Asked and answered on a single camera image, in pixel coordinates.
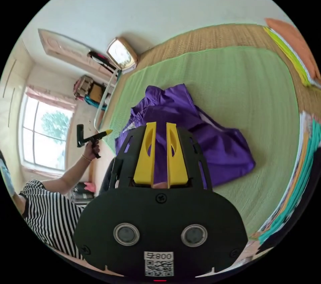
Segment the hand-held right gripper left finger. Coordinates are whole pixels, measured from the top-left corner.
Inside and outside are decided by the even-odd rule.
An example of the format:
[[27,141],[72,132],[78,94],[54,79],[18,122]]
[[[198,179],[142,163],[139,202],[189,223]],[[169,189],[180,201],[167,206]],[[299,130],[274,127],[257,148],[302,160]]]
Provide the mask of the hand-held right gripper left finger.
[[146,124],[133,181],[135,185],[152,187],[154,182],[156,122]]

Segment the person's left hand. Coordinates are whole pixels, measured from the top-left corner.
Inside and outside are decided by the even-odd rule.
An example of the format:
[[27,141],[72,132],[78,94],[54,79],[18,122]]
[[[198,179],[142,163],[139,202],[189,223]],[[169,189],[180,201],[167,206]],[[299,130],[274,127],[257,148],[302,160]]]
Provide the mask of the person's left hand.
[[100,157],[99,152],[99,141],[95,141],[94,143],[89,141],[85,146],[83,157],[91,162],[92,160],[97,158],[97,155]]

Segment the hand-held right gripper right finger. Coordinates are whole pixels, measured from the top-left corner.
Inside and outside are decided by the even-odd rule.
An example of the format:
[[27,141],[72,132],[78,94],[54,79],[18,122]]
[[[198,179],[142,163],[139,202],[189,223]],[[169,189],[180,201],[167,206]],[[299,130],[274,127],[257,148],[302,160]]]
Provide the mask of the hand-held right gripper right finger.
[[188,175],[176,124],[166,123],[166,136],[168,188],[184,186],[188,183]]

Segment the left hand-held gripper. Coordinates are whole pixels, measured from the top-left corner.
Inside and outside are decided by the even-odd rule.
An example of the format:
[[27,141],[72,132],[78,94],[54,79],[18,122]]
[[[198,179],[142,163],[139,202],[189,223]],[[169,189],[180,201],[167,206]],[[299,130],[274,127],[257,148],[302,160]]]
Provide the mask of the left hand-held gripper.
[[112,132],[113,132],[113,130],[108,129],[108,130],[105,130],[104,132],[97,133],[97,134],[91,136],[90,138],[87,138],[87,139],[85,140],[85,145],[86,145],[89,141],[91,141],[91,142],[93,142],[93,143],[94,143],[95,141],[100,141],[103,137],[110,135]]

